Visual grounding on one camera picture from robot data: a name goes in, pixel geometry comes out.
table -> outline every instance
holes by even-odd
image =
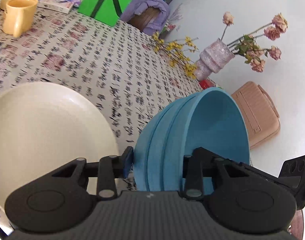
[[[101,111],[120,153],[135,146],[158,111],[202,90],[147,46],[149,36],[122,21],[109,27],[75,9],[63,14],[38,8],[32,28],[18,39],[3,33],[2,25],[0,11],[0,94],[24,82],[67,86]],[[134,189],[131,178],[125,183]]]

mug handle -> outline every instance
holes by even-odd
[[[24,24],[24,10],[20,10],[15,20],[14,34],[13,34],[14,38],[19,38],[23,33],[22,31],[23,24]]]

cream plate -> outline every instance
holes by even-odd
[[[2,207],[13,190],[75,158],[96,162],[107,155],[119,155],[115,136],[101,112],[77,92],[35,82],[0,96]]]

bag handle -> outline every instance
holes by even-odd
[[[278,114],[278,111],[275,107],[275,104],[273,103],[272,99],[270,98],[270,96],[268,95],[268,93],[261,87],[261,85],[258,85],[258,88],[260,89],[260,91],[265,94],[267,96],[267,98],[269,99],[269,101],[271,102],[271,105],[272,105],[272,109],[273,111],[275,112],[275,115],[279,118],[279,114]]]

pink ceramic vase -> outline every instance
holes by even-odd
[[[197,69],[194,72],[197,80],[201,81],[211,73],[218,73],[234,57],[227,45],[217,39],[200,53],[200,59],[196,62]]]

